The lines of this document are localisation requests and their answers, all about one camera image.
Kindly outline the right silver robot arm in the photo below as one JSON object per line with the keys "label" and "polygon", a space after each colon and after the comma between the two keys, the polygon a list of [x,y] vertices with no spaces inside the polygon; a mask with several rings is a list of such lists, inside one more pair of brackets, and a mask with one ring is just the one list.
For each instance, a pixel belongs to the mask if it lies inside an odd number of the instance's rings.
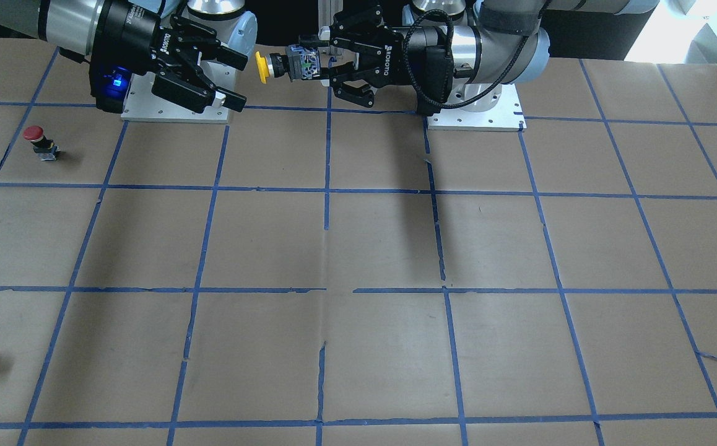
{"label": "right silver robot arm", "polygon": [[243,1],[0,1],[0,25],[89,65],[99,110],[129,113],[134,83],[164,108],[241,112],[233,77],[249,63],[259,22]]}

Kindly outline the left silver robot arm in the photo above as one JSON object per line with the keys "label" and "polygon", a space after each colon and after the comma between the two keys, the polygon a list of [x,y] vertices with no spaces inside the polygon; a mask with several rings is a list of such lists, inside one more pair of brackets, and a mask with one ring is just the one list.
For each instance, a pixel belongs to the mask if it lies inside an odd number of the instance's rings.
{"label": "left silver robot arm", "polygon": [[337,12],[317,35],[357,59],[324,70],[337,98],[375,105],[375,90],[409,85],[416,113],[466,109],[503,84],[536,78],[549,60],[546,11],[642,14],[655,1],[409,1],[410,22],[386,23],[378,1]]}

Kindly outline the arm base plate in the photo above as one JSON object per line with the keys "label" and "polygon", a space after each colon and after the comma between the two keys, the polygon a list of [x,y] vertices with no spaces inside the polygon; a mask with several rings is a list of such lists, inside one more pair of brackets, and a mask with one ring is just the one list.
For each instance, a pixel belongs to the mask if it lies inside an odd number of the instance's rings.
{"label": "arm base plate", "polygon": [[143,76],[133,74],[121,119],[227,125],[232,111],[222,104],[224,98],[219,90],[211,95],[203,94],[203,90],[195,93],[180,82],[172,81],[170,76],[160,77],[152,72]]}
{"label": "arm base plate", "polygon": [[501,84],[472,104],[430,116],[427,127],[443,131],[517,132],[526,129],[526,121],[516,85]]}

